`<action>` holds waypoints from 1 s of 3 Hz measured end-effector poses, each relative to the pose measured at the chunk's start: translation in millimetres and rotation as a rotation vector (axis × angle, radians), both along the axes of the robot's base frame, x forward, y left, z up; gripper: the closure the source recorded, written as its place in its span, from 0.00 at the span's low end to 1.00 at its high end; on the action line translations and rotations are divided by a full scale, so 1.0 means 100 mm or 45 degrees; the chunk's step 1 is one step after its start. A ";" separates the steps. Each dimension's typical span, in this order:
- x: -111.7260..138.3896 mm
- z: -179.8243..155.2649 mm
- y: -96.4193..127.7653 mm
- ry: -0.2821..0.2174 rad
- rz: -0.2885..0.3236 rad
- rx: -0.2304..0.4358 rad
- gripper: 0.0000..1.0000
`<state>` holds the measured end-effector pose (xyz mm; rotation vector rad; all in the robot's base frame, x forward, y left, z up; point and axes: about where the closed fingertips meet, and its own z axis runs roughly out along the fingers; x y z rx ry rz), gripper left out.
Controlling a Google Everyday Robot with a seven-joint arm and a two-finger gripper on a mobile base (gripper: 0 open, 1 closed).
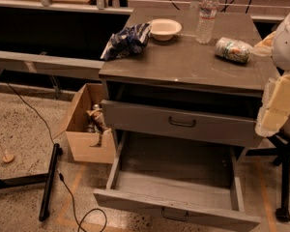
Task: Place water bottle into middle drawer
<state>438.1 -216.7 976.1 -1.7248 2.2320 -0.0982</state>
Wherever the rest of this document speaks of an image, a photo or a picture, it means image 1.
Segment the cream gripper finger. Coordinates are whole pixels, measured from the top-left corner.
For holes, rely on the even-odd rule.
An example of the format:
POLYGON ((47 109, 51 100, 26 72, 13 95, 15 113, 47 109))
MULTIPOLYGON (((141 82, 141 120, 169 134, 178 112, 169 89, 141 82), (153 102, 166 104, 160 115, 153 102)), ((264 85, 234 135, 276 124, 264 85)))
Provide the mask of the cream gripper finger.
POLYGON ((270 137, 282 128, 290 116, 290 72, 277 79, 270 78, 265 86, 255 132, 270 137))

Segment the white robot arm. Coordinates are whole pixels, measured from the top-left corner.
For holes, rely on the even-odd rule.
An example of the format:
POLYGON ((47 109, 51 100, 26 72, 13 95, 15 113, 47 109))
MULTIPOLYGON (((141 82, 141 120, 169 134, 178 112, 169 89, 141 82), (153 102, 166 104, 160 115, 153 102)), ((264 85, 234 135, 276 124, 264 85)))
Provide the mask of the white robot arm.
POLYGON ((255 132, 270 137, 282 128, 290 116, 290 14, 278 25, 272 41, 274 65, 284 70, 278 79, 265 86, 255 132))

